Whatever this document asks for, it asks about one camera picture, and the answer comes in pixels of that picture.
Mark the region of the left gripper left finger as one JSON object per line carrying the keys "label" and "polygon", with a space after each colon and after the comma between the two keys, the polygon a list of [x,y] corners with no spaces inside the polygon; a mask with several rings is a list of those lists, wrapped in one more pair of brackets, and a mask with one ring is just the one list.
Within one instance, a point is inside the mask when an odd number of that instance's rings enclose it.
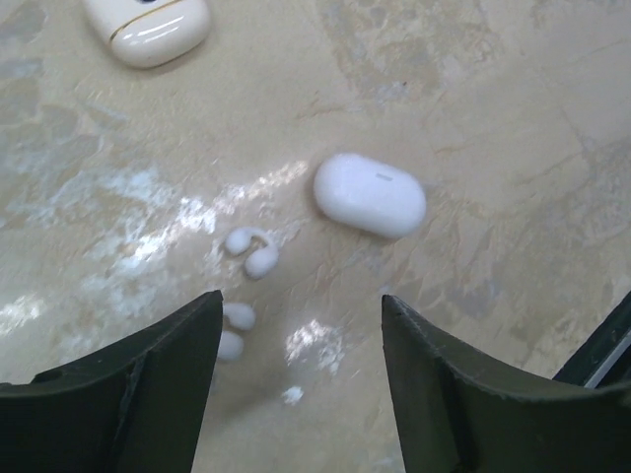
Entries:
{"label": "left gripper left finger", "polygon": [[207,292],[28,384],[2,384],[2,471],[190,471],[222,325],[223,297]]}

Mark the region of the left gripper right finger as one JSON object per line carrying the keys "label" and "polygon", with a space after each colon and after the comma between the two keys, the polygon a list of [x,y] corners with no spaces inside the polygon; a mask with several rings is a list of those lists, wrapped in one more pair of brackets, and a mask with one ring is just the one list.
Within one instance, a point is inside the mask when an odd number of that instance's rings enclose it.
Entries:
{"label": "left gripper right finger", "polygon": [[630,380],[585,388],[507,365],[382,299],[389,390],[408,472],[626,472]]}

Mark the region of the white charging case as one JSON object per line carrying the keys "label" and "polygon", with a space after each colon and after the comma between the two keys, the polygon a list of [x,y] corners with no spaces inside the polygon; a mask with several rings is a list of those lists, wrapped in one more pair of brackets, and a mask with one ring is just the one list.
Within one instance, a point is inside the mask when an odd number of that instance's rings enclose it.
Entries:
{"label": "white charging case", "polygon": [[390,239],[413,233],[427,209],[423,187],[412,174],[351,153],[334,155],[318,167],[314,197],[329,219]]}

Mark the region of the beige earbud charging case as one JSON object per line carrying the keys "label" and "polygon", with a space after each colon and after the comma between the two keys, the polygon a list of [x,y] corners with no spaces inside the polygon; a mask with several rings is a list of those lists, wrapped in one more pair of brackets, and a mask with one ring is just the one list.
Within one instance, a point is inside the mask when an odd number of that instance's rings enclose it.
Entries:
{"label": "beige earbud charging case", "polygon": [[87,20],[115,58],[140,69],[166,64],[209,35],[205,0],[85,0]]}

